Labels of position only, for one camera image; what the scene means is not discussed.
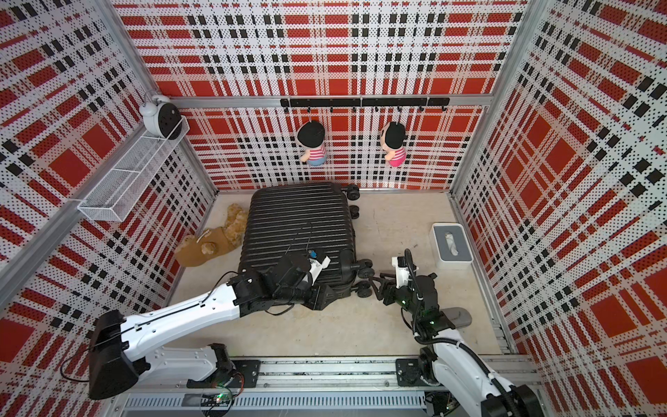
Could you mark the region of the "grey cloth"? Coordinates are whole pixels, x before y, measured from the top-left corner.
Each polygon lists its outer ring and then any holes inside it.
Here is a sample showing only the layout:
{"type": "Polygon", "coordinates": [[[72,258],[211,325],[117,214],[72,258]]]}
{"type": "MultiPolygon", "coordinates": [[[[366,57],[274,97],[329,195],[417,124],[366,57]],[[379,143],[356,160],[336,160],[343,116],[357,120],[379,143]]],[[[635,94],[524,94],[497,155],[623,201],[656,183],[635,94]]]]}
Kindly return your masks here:
{"type": "Polygon", "coordinates": [[[461,307],[442,309],[441,312],[454,328],[466,328],[472,324],[472,315],[461,307]]]}

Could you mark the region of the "white alarm clock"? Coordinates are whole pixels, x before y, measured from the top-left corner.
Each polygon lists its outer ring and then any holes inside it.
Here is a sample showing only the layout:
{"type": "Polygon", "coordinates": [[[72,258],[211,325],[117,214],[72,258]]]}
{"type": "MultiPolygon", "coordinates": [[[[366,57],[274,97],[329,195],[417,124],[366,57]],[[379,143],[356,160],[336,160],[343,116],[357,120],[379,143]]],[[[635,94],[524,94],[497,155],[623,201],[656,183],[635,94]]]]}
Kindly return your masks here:
{"type": "Polygon", "coordinates": [[[139,108],[147,132],[156,137],[175,140],[182,131],[182,115],[168,97],[152,95],[139,108]]]}

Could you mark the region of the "black wall hook rail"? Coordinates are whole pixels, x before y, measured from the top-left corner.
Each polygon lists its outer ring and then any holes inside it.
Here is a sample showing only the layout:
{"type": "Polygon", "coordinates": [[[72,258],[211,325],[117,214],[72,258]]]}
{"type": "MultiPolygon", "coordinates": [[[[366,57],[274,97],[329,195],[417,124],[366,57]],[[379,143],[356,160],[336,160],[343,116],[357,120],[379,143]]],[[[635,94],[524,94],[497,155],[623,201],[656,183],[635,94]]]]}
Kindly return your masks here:
{"type": "Polygon", "coordinates": [[[447,107],[450,97],[346,97],[346,98],[283,98],[283,109],[288,108],[380,108],[380,107],[447,107]]]}

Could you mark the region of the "hanging doll blue shorts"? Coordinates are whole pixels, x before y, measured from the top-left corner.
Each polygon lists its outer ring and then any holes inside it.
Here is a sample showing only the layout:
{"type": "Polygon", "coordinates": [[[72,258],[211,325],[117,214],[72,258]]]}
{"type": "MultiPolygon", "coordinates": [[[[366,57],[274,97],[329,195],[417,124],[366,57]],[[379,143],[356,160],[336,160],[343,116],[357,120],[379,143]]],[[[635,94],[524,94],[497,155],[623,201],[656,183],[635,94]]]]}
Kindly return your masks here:
{"type": "Polygon", "coordinates": [[[309,121],[299,128],[296,139],[304,149],[300,156],[302,163],[321,166],[326,162],[325,134],[324,126],[317,121],[309,121]]]}

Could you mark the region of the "hanging doll pink shorts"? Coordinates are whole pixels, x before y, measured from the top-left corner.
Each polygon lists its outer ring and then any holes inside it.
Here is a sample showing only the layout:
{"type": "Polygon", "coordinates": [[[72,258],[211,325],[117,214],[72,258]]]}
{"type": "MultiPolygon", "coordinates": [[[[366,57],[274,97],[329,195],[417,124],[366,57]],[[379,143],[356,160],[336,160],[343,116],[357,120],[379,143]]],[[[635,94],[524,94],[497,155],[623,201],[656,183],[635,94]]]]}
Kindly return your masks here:
{"type": "Polygon", "coordinates": [[[380,134],[380,146],[385,152],[386,162],[398,168],[406,161],[406,127],[397,122],[388,123],[380,134]]]}

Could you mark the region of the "brown teddy bear plush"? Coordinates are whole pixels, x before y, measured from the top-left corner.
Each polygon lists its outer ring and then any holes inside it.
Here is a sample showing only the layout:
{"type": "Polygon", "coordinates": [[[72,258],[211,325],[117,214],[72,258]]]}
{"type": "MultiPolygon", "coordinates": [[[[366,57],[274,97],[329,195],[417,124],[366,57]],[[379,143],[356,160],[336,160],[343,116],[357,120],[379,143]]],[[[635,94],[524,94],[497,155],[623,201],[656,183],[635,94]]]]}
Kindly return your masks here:
{"type": "Polygon", "coordinates": [[[223,226],[206,229],[200,236],[186,236],[175,250],[175,259],[182,267],[192,268],[227,255],[241,246],[247,224],[248,210],[231,204],[223,226]]]}

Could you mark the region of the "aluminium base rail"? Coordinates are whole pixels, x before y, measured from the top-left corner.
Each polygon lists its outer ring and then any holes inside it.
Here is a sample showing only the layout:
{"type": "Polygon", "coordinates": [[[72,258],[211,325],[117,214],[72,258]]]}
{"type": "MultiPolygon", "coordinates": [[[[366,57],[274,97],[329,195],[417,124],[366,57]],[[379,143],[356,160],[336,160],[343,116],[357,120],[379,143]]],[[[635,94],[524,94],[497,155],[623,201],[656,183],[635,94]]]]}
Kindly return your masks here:
{"type": "Polygon", "coordinates": [[[183,382],[150,382],[113,399],[104,415],[361,415],[382,409],[466,415],[448,387],[418,374],[416,357],[266,357],[235,362],[243,376],[222,387],[190,389],[183,382]]]}

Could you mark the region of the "white tissue box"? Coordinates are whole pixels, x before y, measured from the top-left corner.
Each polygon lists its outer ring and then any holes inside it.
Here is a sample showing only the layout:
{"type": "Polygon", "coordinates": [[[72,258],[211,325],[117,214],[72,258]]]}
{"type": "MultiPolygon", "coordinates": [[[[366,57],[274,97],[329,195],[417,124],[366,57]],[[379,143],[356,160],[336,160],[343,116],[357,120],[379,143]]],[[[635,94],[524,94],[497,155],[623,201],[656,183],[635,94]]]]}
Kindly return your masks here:
{"type": "Polygon", "coordinates": [[[462,270],[472,264],[474,257],[461,224],[436,222],[429,236],[438,269],[462,270]]]}

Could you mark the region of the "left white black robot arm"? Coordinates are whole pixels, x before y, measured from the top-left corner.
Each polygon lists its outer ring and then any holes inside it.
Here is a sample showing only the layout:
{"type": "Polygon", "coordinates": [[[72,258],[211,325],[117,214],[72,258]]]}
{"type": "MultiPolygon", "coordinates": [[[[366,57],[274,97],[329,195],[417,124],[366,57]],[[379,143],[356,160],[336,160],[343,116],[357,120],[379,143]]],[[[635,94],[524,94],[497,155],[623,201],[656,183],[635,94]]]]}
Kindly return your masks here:
{"type": "Polygon", "coordinates": [[[105,400],[139,385],[182,383],[212,389],[236,374],[225,346],[171,349],[170,342],[223,321],[274,306],[302,304],[323,310],[337,294],[319,274],[330,259],[322,250],[287,253],[265,274],[245,269],[210,292],[145,314],[100,316],[90,340],[89,397],[105,400]]]}

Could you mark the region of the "black ribbed hard-shell suitcase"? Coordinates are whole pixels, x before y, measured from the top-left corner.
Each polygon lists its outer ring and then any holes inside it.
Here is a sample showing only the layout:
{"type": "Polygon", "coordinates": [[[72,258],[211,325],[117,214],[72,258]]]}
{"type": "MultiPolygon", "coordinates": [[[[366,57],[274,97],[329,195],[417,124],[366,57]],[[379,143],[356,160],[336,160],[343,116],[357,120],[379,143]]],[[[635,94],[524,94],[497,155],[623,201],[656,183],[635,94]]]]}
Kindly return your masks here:
{"type": "Polygon", "coordinates": [[[361,191],[355,184],[306,182],[260,189],[253,194],[241,246],[239,269],[265,273],[286,253],[324,250],[331,263],[317,281],[340,298],[352,294],[357,274],[371,269],[356,255],[353,220],[360,209],[351,205],[361,191]]]}

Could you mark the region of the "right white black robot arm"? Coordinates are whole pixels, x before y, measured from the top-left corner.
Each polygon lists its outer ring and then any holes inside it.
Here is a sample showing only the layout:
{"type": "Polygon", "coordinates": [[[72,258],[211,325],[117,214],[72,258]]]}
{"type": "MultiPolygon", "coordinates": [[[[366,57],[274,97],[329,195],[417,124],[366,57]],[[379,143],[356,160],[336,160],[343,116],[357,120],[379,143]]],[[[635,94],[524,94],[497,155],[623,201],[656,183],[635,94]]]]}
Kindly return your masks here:
{"type": "Polygon", "coordinates": [[[543,416],[540,399],[528,385],[516,385],[497,373],[471,347],[446,311],[439,307],[435,274],[406,279],[382,274],[369,279],[378,300],[397,304],[422,345],[420,377],[445,387],[470,416],[543,416]]]}

